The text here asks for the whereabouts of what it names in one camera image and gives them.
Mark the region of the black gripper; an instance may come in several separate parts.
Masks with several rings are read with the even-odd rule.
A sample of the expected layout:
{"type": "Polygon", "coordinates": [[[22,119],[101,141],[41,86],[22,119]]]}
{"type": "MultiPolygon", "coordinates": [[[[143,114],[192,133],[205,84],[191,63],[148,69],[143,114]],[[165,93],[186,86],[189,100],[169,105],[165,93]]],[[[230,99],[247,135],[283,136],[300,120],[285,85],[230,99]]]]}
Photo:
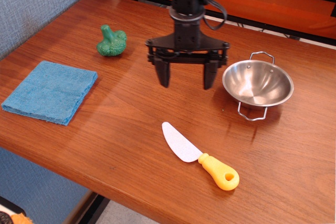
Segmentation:
{"type": "Polygon", "coordinates": [[[167,88],[170,81],[170,63],[204,64],[204,89],[213,86],[217,68],[227,64],[229,43],[201,32],[204,11],[183,15],[170,11],[174,21],[172,34],[148,39],[148,61],[154,63],[160,84],[167,88]]]}

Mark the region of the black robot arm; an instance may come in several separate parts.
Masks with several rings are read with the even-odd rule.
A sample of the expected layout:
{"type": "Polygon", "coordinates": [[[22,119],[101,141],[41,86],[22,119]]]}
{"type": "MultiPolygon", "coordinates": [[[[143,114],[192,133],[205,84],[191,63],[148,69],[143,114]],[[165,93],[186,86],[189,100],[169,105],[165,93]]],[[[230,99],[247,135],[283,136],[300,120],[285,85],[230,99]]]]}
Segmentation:
{"type": "Polygon", "coordinates": [[[155,66],[162,86],[169,86],[171,63],[203,64],[205,90],[213,86],[218,68],[227,64],[229,43],[201,32],[208,4],[227,18],[225,8],[214,0],[172,0],[169,15],[174,21],[173,33],[146,41],[148,60],[155,66]]]}

